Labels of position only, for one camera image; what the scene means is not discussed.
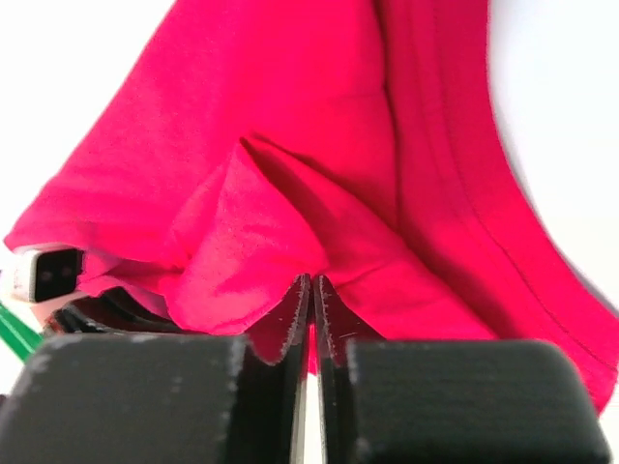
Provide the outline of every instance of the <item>stitched seam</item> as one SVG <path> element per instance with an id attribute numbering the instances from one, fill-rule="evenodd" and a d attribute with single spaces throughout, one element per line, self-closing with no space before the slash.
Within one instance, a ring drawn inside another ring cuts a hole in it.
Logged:
<path id="1" fill-rule="evenodd" d="M 436 8 L 436 4 L 432 1 L 429 2 L 430 7 L 432 9 L 432 20 L 433 22 L 433 36 L 435 38 L 436 36 L 436 25 L 438 23 L 437 17 L 438 17 L 438 11 Z M 435 56 L 439 56 L 439 49 L 438 49 L 438 43 L 436 41 L 434 41 L 434 53 Z M 442 84 L 443 81 L 442 79 L 439 77 L 439 91 L 442 89 Z M 443 99 L 443 93 L 439 92 L 438 98 L 440 99 L 440 101 L 444 101 Z M 422 103 L 422 109 L 426 115 L 426 122 L 427 122 L 427 115 L 429 114 L 429 110 L 427 108 L 427 103 L 424 99 L 421 99 L 421 103 Z M 581 342 L 580 340 L 578 340 L 575 336 L 573 336 L 570 331 L 564 327 L 557 319 L 556 315 L 553 314 L 548 307 L 544 304 L 544 302 L 540 299 L 540 297 L 536 294 L 536 292 L 533 290 L 531 283 L 529 282 L 529 280 L 526 278 L 526 276 L 524 275 L 524 273 L 520 270 L 520 268 L 517 266 L 517 264 L 515 263 L 513 257 L 511 256 L 511 254 L 499 243 L 499 241 L 496 239 L 496 237 L 494 237 L 494 235 L 490 232 L 490 230 L 488 229 L 488 227 L 486 226 L 486 224 L 482 221 L 481 219 L 481 215 L 479 213 L 479 211 L 475 208 L 475 206 L 473 205 L 473 203 L 470 200 L 470 196 L 468 194 L 467 189 L 465 188 L 465 183 L 463 182 L 463 177 L 462 177 L 462 173 L 461 170 L 459 169 L 459 166 L 455 160 L 454 154 L 453 154 L 453 147 L 451 144 L 451 138 L 448 136 L 447 134 L 447 124 L 446 124 L 446 119 L 445 119 L 445 115 L 444 112 L 442 110 L 443 105 L 441 104 L 441 118 L 443 120 L 443 127 L 444 129 L 444 134 L 443 137 L 446 139 L 446 145 L 448 147 L 450 147 L 450 150 L 448 150 L 448 155 L 450 157 L 450 159 L 452 160 L 454 167 L 456 169 L 456 173 L 457 173 L 457 179 L 458 182 L 460 184 L 460 187 L 462 188 L 462 191 L 464 193 L 464 198 L 466 200 L 466 202 L 468 203 L 469 207 L 471 208 L 472 213 L 474 214 L 474 218 L 475 220 L 479 223 L 479 225 L 482 227 L 482 230 L 484 230 L 484 232 L 486 232 L 486 235 L 488 236 L 488 238 L 494 243 L 494 245 L 502 252 L 502 254 L 505 256 L 505 258 L 507 259 L 507 262 L 514 268 L 514 270 L 517 272 L 517 274 L 519 275 L 520 279 L 522 280 L 522 282 L 524 283 L 524 285 L 526 286 L 526 288 L 529 290 L 531 296 L 535 299 L 535 301 L 538 302 L 538 304 L 540 305 L 540 307 L 544 310 L 544 312 L 548 315 L 548 317 L 550 318 L 550 320 L 556 325 L 556 327 L 563 332 L 575 345 L 579 346 L 583 351 L 585 351 L 587 354 L 589 354 L 593 359 L 595 359 L 596 361 L 598 361 L 601 365 L 603 365 L 604 367 L 609 368 L 612 371 L 615 371 L 616 368 L 614 366 L 611 366 L 609 364 L 607 364 L 604 360 L 600 359 L 596 353 L 594 353 L 585 343 Z M 429 124 L 426 123 L 426 129 L 427 132 L 429 132 Z M 435 167 L 438 169 L 438 166 L 436 164 L 436 149 L 434 147 L 434 144 L 432 144 L 430 142 L 430 152 L 433 155 L 433 159 L 434 159 L 434 165 Z M 457 208 L 455 208 L 453 201 L 450 199 L 450 204 L 452 209 L 457 213 Z M 468 230 L 468 228 L 466 228 L 466 224 L 464 223 L 464 221 L 461 219 L 461 217 L 456 214 L 457 219 L 462 223 L 462 225 L 464 226 L 464 229 L 468 231 L 469 235 L 475 240 L 476 243 L 479 244 L 479 242 L 476 240 L 476 238 L 470 233 L 470 231 Z M 494 265 L 496 266 L 496 262 L 489 256 L 489 253 L 487 250 L 485 250 L 484 253 L 489 260 L 494 263 Z"/>
<path id="2" fill-rule="evenodd" d="M 421 59 L 420 59 L 420 57 L 419 57 L 419 53 L 417 52 L 417 50 L 418 50 L 418 47 L 417 47 L 417 46 L 414 46 L 413 55 L 415 56 L 416 61 L 419 63 L 419 62 L 421 62 Z M 420 74 L 419 72 L 417 72 L 417 76 L 418 76 L 418 81 L 419 81 L 419 87 L 420 87 L 420 89 L 421 89 L 421 90 L 424 90 L 424 89 L 423 89 L 424 85 L 422 84 L 421 74 Z M 431 162 L 432 162 L 432 164 L 433 164 L 433 166 L 434 166 L 435 171 L 439 174 L 439 175 L 438 175 L 438 179 L 439 179 L 439 181 L 441 182 L 441 184 L 442 184 L 442 185 L 445 185 L 445 180 L 444 180 L 443 176 L 441 175 L 442 169 L 441 169 L 441 167 L 439 166 L 438 161 L 436 160 L 436 159 L 438 158 L 438 156 L 436 156 L 436 151 L 437 151 L 437 148 L 436 148 L 436 141 L 435 141 L 437 137 L 435 137 L 435 136 L 433 137 L 433 136 L 430 134 L 431 132 L 433 132 L 433 130 L 430 130 L 430 128 L 429 128 L 429 127 L 430 127 L 430 124 L 427 122 L 427 115 L 428 115 L 428 113 L 429 113 L 429 111 L 427 110 L 427 104 L 425 103 L 424 99 L 423 99 L 423 98 L 421 98 L 421 97 L 419 97 L 419 102 L 420 102 L 420 105 L 421 105 L 421 107 L 422 107 L 422 109 L 423 109 L 423 113 L 424 113 L 424 114 L 423 114 L 423 120 L 424 120 L 425 124 L 424 124 L 423 130 L 424 130 L 424 134 L 425 134 L 425 136 L 426 136 L 426 138 L 427 138 L 428 150 L 429 150 L 429 152 L 430 152 L 430 154 L 431 154 Z M 449 144 L 449 139 L 447 139 L 447 137 L 446 137 L 446 136 L 445 136 L 445 137 L 443 137 L 443 138 L 447 140 L 447 143 L 446 143 L 445 145 L 449 148 L 449 145 L 450 145 L 450 144 Z M 444 197 L 446 198 L 446 201 L 447 201 L 447 204 L 448 204 L 448 206 L 449 206 L 449 209 L 450 209 L 450 210 L 451 210 L 451 212 L 454 214 L 454 218 L 456 218 L 456 219 L 458 220 L 458 222 L 460 222 L 460 223 L 461 223 L 461 225 L 462 225 L 462 230 L 465 230 L 465 231 L 467 232 L 467 235 L 470 237 L 471 241 L 472 241 L 474 244 L 476 244 L 476 245 L 478 246 L 478 248 L 479 248 L 479 249 L 481 249 L 481 250 L 482 250 L 483 254 L 484 254 L 484 255 L 488 258 L 488 260 L 489 260 L 490 262 L 492 262 L 492 263 L 494 264 L 494 266 L 495 266 L 495 267 L 499 268 L 499 266 L 498 266 L 498 264 L 497 264 L 496 260 L 495 260 L 495 259 L 494 259 L 494 257 L 493 257 L 493 256 L 489 253 L 489 251 L 488 251 L 488 249 L 487 249 L 487 247 L 486 247 L 486 244 L 483 244 L 482 242 L 480 242 L 480 239 L 479 239 L 477 236 L 475 236 L 475 235 L 474 235 L 474 234 L 470 231 L 470 227 L 468 226 L 468 224 L 466 223 L 466 221 L 464 221 L 464 220 L 461 218 L 461 214 L 459 213 L 459 208 L 458 208 L 457 206 L 455 206 L 455 204 L 454 204 L 453 200 L 451 199 L 451 196 L 450 196 L 448 193 L 446 193 L 446 190 L 445 190 L 444 188 L 442 189 L 442 193 L 443 193 Z M 509 283 L 509 280 L 508 280 L 508 279 L 504 276 L 504 273 L 499 273 L 499 274 L 500 274 L 500 275 L 504 278 L 504 280 L 505 280 L 505 282 L 506 282 L 506 283 Z M 459 295 L 459 292 L 458 292 L 456 289 L 454 289 L 454 288 L 453 288 L 453 285 L 449 285 L 449 286 L 450 286 L 450 288 L 452 288 L 452 289 L 453 289 L 453 291 L 454 291 L 457 295 Z"/>

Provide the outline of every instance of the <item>crumpled cloth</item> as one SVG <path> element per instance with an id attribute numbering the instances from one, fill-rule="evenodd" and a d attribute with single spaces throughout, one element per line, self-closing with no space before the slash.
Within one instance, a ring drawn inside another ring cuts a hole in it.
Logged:
<path id="1" fill-rule="evenodd" d="M 83 290 L 209 334 L 325 274 L 387 338 L 551 341 L 601 410 L 619 321 L 513 177 L 487 25 L 487 0 L 179 0 L 6 244 L 84 248 Z"/>

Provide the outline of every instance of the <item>green cable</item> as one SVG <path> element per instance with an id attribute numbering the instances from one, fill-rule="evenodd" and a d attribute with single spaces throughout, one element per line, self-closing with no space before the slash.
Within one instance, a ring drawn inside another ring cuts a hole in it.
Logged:
<path id="1" fill-rule="evenodd" d="M 22 361 L 26 361 L 43 342 L 41 335 L 21 322 L 17 316 L 1 303 L 0 338 Z"/>

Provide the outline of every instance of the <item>black gripper pad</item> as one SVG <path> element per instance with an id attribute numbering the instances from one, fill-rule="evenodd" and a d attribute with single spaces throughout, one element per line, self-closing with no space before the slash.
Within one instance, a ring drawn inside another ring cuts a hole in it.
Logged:
<path id="1" fill-rule="evenodd" d="M 552 345 L 351 342 L 347 361 L 356 440 L 329 464 L 610 461 L 589 396 Z"/>
<path id="2" fill-rule="evenodd" d="M 353 463 L 357 431 L 346 344 L 383 338 L 343 303 L 326 276 L 314 280 L 313 298 L 326 459 Z"/>
<path id="3" fill-rule="evenodd" d="M 167 327 L 169 332 L 178 332 L 179 328 L 172 321 L 153 314 L 138 303 L 123 287 L 105 290 L 99 295 L 99 300 L 119 316 L 135 323 L 151 323 Z"/>
<path id="4" fill-rule="evenodd" d="M 119 306 L 118 301 L 105 295 L 100 297 L 84 297 L 65 304 L 54 311 L 50 318 L 65 332 L 82 333 L 133 333 L 148 332 L 157 334 L 180 334 L 183 331 L 169 321 L 155 318 L 133 317 L 126 306 Z"/>
<path id="5" fill-rule="evenodd" d="M 0 409 L 0 462 L 289 463 L 309 288 L 295 280 L 271 336 L 52 337 Z"/>

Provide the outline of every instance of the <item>white background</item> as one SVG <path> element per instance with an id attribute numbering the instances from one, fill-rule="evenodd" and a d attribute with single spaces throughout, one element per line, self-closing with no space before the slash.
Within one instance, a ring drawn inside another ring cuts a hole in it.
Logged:
<path id="1" fill-rule="evenodd" d="M 0 236 L 92 126 L 171 3 L 0 0 Z M 504 145 L 555 243 L 615 305 L 618 23 L 615 0 L 492 2 Z M 0 268 L 8 256 L 0 246 Z M 8 363 L 0 357 L 2 380 Z M 606 424 L 619 442 L 619 420 Z"/>

